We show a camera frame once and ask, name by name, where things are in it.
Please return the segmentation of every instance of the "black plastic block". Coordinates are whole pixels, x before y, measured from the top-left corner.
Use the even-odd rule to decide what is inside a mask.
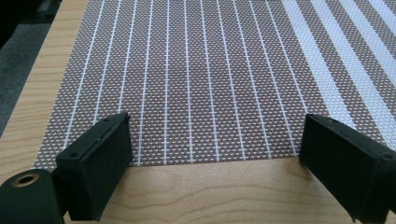
[[[64,223],[49,171],[25,171],[3,183],[0,223]]]
[[[56,157],[62,181],[70,185],[73,220],[99,220],[126,167],[132,146],[128,114],[97,122]]]
[[[396,211],[396,152],[345,124],[306,115],[300,161],[353,220],[383,223]]]

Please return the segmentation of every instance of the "woven mesh fabric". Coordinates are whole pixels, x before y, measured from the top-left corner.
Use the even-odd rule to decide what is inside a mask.
[[[36,168],[132,116],[133,166],[298,155],[306,113],[396,149],[396,4],[90,0]]]

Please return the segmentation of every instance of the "light wood grain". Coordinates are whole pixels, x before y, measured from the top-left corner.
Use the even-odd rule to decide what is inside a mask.
[[[50,28],[0,139],[1,182],[34,162],[86,5],[64,0]],[[101,223],[131,222],[352,223],[297,159],[129,168]]]

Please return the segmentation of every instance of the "black clamp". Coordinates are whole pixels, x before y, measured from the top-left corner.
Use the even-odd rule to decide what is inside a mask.
[[[133,158],[126,113],[100,120],[56,157],[57,168],[14,175],[0,188],[0,223],[99,220]]]
[[[56,157],[50,173],[34,169],[0,188],[0,223],[99,220],[132,160],[129,116],[102,119]],[[300,161],[353,221],[384,223],[396,212],[396,152],[345,124],[306,115]]]
[[[300,161],[353,221],[384,223],[389,210],[396,212],[396,152],[362,133],[308,114]]]

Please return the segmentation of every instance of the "white wide stripe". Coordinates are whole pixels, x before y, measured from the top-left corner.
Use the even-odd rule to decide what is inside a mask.
[[[382,133],[387,145],[392,149],[396,149],[396,121],[394,117],[390,114],[387,105],[382,100],[375,85],[361,65],[353,48],[349,45],[341,27],[338,25],[326,3],[323,1],[313,1],[312,4],[330,39],[334,43],[356,89],[361,95],[361,99],[370,111],[378,130]]]
[[[294,0],[286,0],[282,3],[330,116],[356,129],[299,6]]]
[[[385,46],[384,42],[379,38],[370,22],[367,21],[354,1],[340,0],[340,3],[343,5],[350,19],[353,20],[361,36],[366,41],[379,64],[381,64],[382,69],[387,73],[393,86],[396,87],[396,61],[390,54],[387,46]]]
[[[396,35],[396,16],[382,0],[369,0],[388,28]]]

